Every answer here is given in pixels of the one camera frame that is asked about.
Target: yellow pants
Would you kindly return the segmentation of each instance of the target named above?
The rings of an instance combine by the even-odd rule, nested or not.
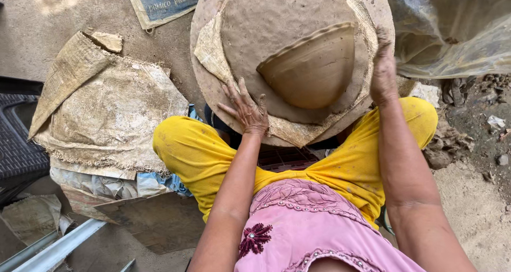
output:
[[[438,121],[435,108],[418,98],[399,101],[418,146],[424,148],[435,133]],[[374,220],[385,203],[378,163],[379,117],[378,108],[364,115],[341,146],[304,171],[275,173],[257,167],[254,194],[282,179],[316,181],[348,199],[377,229]],[[181,177],[184,186],[193,193],[206,222],[236,150],[213,127],[184,116],[167,118],[157,126],[153,149],[169,171]]]

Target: woman's left hand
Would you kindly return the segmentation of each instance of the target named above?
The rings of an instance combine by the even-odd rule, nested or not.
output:
[[[238,120],[243,134],[257,134],[262,137],[269,126],[268,112],[266,111],[266,95],[261,94],[259,96],[258,105],[250,98],[245,86],[245,79],[240,78],[238,84],[240,86],[239,93],[236,91],[233,83],[229,83],[228,87],[222,85],[222,89],[234,106],[234,109],[222,103],[219,103],[218,107]]]

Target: clay-covered hand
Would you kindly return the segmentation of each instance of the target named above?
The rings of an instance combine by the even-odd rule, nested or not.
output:
[[[392,54],[392,41],[388,38],[388,31],[383,27],[377,27],[376,34],[378,36],[378,52],[374,57],[370,94],[376,105],[380,106],[399,97],[395,84],[395,59]]]
[[[259,105],[257,105],[248,94],[245,79],[240,78],[238,84],[240,87],[239,93],[233,83],[230,83],[228,87],[222,85],[222,89],[230,99],[234,109],[222,103],[219,103],[218,107],[238,120],[244,134],[257,134],[262,137],[269,125],[268,112],[266,112],[266,95],[261,94],[259,96]]]

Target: maroon embroidery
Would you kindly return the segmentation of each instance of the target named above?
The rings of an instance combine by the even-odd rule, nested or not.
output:
[[[240,244],[239,258],[246,256],[250,250],[254,254],[259,254],[263,251],[263,244],[270,241],[271,236],[268,233],[273,229],[273,226],[264,226],[263,223],[257,223],[252,228],[246,228],[243,231],[245,239]]]

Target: unfinished clay pot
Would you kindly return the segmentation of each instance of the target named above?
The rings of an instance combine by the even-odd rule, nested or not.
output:
[[[352,81],[354,24],[320,29],[270,55],[257,66],[287,103],[305,109],[333,104]]]

